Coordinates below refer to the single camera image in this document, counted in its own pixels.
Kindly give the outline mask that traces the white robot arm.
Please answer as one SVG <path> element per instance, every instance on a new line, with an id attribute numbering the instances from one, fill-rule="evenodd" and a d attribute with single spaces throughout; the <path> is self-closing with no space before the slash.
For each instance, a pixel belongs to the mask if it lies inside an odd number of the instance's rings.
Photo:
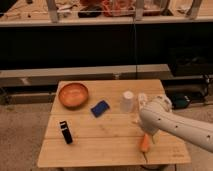
<path id="1" fill-rule="evenodd" d="M 166 95 L 146 103 L 139 110 L 139 118 L 141 129 L 149 135 L 162 130 L 213 153 L 213 124 L 173 114 Z"/>

